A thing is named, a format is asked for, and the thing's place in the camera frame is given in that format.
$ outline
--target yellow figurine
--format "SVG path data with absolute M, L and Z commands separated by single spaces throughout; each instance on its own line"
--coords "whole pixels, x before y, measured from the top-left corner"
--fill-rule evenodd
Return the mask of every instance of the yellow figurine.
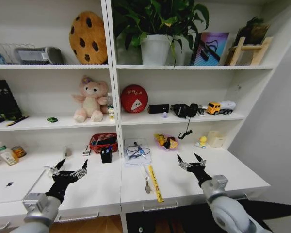
M 198 142 L 196 142 L 195 146 L 201 147 L 201 148 L 206 148 L 206 141 L 207 141 L 206 136 L 201 136 L 198 139 Z

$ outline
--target white flower pot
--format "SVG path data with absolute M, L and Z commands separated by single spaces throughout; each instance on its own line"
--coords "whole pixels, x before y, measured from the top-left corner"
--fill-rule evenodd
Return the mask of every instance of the white flower pot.
M 170 49 L 171 36 L 148 35 L 141 41 L 143 65 L 165 65 Z

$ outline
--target toy truck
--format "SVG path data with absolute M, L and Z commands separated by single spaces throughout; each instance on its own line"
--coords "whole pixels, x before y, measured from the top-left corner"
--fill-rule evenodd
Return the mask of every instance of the toy truck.
M 207 113 L 218 115 L 218 114 L 231 114 L 236 107 L 234 101 L 222 101 L 222 102 L 210 102 L 207 107 Z

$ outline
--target wire rack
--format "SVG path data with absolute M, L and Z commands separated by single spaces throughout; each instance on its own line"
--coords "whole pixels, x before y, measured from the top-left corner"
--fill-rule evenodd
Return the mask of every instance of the wire rack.
M 17 64 L 17 59 L 14 57 L 14 49 L 16 48 L 30 48 L 35 46 L 31 44 L 17 44 L 17 43 L 0 43 L 0 54 L 4 57 L 6 63 Z

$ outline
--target measuring tape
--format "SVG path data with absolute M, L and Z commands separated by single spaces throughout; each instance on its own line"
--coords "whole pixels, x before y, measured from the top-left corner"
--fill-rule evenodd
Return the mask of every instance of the measuring tape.
M 150 175 L 152 177 L 152 181 L 153 181 L 153 184 L 154 184 L 154 187 L 155 187 L 157 201 L 159 203 L 164 202 L 164 200 L 162 198 L 162 195 L 161 195 L 160 188 L 159 188 L 159 184 L 157 183 L 157 179 L 156 179 L 156 176 L 155 176 L 155 173 L 154 173 L 152 165 L 149 165 L 149 171 L 150 171 Z

